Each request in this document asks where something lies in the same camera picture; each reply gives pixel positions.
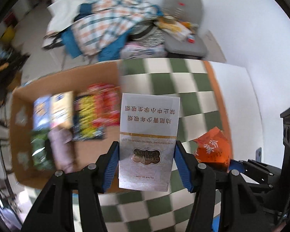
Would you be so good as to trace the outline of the yellow bin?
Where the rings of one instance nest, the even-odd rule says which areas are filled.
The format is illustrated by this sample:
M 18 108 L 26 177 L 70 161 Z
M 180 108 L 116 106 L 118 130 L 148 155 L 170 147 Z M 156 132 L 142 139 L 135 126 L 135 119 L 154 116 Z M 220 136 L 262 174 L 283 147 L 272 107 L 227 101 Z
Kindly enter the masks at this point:
M 0 38 L 0 41 L 4 44 L 11 44 L 14 37 L 15 37 L 15 29 L 11 25 L 4 31 L 4 33 Z

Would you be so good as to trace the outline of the red snack bag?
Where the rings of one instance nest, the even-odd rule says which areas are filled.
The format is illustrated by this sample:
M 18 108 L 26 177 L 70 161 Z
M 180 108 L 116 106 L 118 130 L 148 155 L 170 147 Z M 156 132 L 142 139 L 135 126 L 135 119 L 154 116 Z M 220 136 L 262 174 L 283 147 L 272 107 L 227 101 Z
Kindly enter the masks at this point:
M 107 83 L 94 83 L 87 89 L 97 96 L 98 121 L 104 126 L 120 124 L 120 87 Z

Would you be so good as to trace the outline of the yellow white snack package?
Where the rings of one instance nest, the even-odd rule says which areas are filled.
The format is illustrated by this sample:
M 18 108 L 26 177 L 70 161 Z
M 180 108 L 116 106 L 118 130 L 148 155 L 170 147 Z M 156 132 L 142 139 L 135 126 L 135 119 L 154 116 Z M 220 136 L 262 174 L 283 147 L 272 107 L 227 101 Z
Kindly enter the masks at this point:
M 185 41 L 192 32 L 177 21 L 166 23 L 162 17 L 159 18 L 155 24 L 164 32 L 172 36 L 178 41 Z

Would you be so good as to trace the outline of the blue quilt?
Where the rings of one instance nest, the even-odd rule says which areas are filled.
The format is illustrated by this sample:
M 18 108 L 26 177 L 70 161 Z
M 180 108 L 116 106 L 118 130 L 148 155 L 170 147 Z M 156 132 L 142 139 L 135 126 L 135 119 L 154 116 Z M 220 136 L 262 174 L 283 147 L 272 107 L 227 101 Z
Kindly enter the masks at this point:
M 163 15 L 158 5 L 150 3 L 109 7 L 98 12 L 93 9 L 94 4 L 81 4 L 74 22 L 61 34 L 72 58 L 98 55 L 98 61 L 118 59 L 135 25 Z

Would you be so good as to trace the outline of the grey cushioned chair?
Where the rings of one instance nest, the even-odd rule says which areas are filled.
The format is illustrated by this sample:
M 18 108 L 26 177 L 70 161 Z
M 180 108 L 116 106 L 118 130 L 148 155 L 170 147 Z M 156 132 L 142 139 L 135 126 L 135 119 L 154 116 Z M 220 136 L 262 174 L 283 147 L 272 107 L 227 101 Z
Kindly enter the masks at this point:
M 166 32 L 164 33 L 164 48 L 167 56 L 172 58 L 203 59 L 207 48 L 198 35 L 203 18 L 202 0 L 162 0 L 164 15 L 188 28 L 195 37 L 195 43 L 178 41 Z

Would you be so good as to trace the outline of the cardboard box with blue print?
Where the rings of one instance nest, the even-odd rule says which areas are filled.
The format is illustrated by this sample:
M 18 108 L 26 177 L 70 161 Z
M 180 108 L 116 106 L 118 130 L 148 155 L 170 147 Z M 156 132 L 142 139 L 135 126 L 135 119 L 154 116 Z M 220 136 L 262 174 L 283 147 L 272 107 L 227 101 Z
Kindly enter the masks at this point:
M 12 169 L 20 184 L 42 189 L 55 172 L 40 171 L 33 165 L 31 137 L 35 100 L 69 91 L 75 94 L 84 93 L 94 83 L 119 86 L 120 66 L 120 61 L 80 66 L 49 74 L 13 91 L 9 135 Z M 55 156 L 55 169 L 76 172 L 90 163 L 95 163 L 100 155 L 107 153 L 114 141 L 119 141 L 119 126 L 107 127 L 103 139 L 73 141 L 72 132 L 64 127 L 56 127 L 48 138 L 58 138 L 65 143 L 63 155 Z

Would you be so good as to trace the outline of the black shoe wipes pack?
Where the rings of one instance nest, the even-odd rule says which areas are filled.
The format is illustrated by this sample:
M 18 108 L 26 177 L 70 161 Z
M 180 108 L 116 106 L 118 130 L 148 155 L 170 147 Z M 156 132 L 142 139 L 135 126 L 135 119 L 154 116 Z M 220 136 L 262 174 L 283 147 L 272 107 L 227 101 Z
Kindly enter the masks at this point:
M 105 135 L 105 121 L 100 94 L 83 94 L 73 102 L 73 140 L 102 140 Z

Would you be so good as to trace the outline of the white pillow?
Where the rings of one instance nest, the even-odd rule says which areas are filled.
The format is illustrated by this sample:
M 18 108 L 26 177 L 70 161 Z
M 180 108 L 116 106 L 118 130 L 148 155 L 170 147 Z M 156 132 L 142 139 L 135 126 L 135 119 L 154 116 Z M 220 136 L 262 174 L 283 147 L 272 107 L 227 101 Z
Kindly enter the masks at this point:
M 86 0 L 56 0 L 48 7 L 52 18 L 45 37 L 51 37 L 68 28 L 79 13 L 79 7 Z

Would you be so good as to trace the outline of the purple soft cloth toy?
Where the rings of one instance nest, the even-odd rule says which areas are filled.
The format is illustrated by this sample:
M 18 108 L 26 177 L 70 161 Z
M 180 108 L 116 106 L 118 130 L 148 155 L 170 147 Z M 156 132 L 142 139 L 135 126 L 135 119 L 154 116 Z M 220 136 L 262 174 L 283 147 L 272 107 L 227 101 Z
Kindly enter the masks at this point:
M 48 134 L 57 169 L 65 173 L 76 171 L 73 135 L 70 130 L 55 127 Z

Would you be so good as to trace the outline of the white silver carton box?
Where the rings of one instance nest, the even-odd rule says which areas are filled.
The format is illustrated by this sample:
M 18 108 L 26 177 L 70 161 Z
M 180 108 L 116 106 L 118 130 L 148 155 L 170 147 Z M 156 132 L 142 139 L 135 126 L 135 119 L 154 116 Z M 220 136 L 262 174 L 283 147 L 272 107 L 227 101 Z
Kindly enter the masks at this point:
M 180 98 L 124 93 L 121 98 L 119 187 L 166 192 L 180 113 Z

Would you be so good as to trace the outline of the plaid blanket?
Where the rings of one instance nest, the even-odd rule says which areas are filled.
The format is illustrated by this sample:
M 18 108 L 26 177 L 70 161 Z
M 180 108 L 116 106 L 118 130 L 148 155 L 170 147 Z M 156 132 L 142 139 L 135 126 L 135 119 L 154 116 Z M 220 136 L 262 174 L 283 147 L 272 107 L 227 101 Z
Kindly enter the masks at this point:
M 136 24 L 161 15 L 159 6 L 147 0 L 86 0 L 80 19 L 71 25 L 84 55 L 96 55 Z

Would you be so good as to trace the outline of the orange snack bag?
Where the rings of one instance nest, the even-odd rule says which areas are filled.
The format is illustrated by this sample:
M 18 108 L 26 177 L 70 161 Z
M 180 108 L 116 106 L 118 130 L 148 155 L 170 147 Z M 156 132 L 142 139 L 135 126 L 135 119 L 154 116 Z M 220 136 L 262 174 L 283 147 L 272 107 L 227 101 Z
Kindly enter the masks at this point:
M 231 146 L 218 127 L 212 128 L 193 141 L 197 144 L 194 156 L 198 163 L 207 164 L 218 171 L 228 171 L 231 160 Z

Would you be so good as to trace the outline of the yellow bear tissue pack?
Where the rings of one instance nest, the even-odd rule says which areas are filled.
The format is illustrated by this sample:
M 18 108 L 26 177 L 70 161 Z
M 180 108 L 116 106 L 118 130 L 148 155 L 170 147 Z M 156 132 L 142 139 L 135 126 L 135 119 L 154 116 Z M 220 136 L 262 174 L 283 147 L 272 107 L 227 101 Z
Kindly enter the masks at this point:
M 55 127 L 72 128 L 73 99 L 73 91 L 55 94 L 51 97 L 51 129 Z

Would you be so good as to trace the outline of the blue cartoon tissue pack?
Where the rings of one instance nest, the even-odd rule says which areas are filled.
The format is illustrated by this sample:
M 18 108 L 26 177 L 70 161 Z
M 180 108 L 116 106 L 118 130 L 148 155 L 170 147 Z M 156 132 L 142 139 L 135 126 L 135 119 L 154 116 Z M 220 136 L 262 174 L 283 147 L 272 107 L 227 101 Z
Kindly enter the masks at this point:
M 51 124 L 51 95 L 39 97 L 33 104 L 33 130 L 49 129 Z

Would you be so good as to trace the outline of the black white patterned bag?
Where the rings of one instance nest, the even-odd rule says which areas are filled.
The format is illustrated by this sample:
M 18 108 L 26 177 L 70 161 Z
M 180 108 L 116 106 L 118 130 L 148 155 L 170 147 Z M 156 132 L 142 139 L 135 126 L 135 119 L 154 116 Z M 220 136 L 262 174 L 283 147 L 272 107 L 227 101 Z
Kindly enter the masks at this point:
M 127 41 L 151 48 L 164 44 L 164 34 L 155 24 L 135 25 L 127 37 Z

